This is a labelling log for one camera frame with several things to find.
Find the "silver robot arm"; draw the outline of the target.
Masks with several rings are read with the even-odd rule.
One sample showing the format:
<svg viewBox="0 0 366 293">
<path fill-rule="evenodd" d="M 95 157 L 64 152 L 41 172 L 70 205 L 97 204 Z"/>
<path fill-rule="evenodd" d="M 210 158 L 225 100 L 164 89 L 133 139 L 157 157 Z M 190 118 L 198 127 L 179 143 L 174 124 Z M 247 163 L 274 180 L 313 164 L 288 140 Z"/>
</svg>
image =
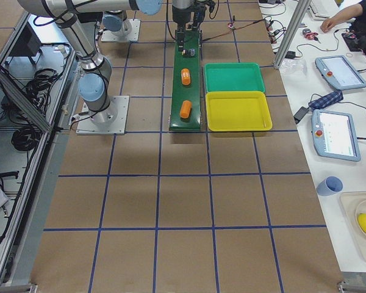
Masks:
<svg viewBox="0 0 366 293">
<path fill-rule="evenodd" d="M 84 76 L 78 86 L 89 117 L 97 123 L 113 121 L 117 109 L 107 94 L 112 66 L 97 52 L 94 41 L 84 31 L 78 16 L 85 13 L 104 13 L 116 10 L 139 10 L 154 15 L 161 8 L 160 1 L 19 1 L 27 12 L 50 18 L 62 31 L 76 52 Z"/>
<path fill-rule="evenodd" d="M 172 17 L 177 24 L 175 33 L 171 35 L 178 46 L 178 52 L 184 57 L 193 57 L 195 48 L 189 48 L 193 39 L 201 41 L 200 25 L 205 15 L 218 12 L 218 4 L 214 1 L 173 1 Z M 132 30 L 131 21 L 126 11 L 116 10 L 104 12 L 102 18 L 104 29 L 117 37 L 127 36 Z"/>
</svg>

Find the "person's hand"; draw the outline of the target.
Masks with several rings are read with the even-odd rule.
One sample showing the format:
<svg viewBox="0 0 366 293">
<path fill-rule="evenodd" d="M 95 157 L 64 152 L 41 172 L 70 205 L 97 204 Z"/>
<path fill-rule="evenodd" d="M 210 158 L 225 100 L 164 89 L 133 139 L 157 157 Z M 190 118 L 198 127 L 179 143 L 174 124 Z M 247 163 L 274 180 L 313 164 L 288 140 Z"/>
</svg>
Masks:
<svg viewBox="0 0 366 293">
<path fill-rule="evenodd" d="M 332 18 L 328 18 L 325 19 L 324 22 L 322 22 L 321 26 L 320 26 L 320 30 L 323 33 L 327 33 L 329 32 L 333 27 L 335 27 L 336 25 L 342 23 L 342 20 L 339 20 L 336 17 L 332 17 Z"/>
</svg>

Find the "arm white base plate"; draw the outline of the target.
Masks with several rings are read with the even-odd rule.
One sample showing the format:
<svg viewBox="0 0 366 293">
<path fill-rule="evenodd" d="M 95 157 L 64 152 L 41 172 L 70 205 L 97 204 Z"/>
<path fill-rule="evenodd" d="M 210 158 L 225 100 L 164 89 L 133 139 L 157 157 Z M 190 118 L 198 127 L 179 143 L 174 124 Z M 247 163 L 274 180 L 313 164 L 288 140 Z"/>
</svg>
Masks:
<svg viewBox="0 0 366 293">
<path fill-rule="evenodd" d="M 138 42 L 140 33 L 140 19 L 118 18 L 103 19 L 104 31 L 101 41 L 104 43 L 131 43 Z"/>
<path fill-rule="evenodd" d="M 110 96 L 109 107 L 90 118 L 84 115 L 77 124 L 79 135 L 124 135 L 126 130 L 129 96 Z"/>
</svg>

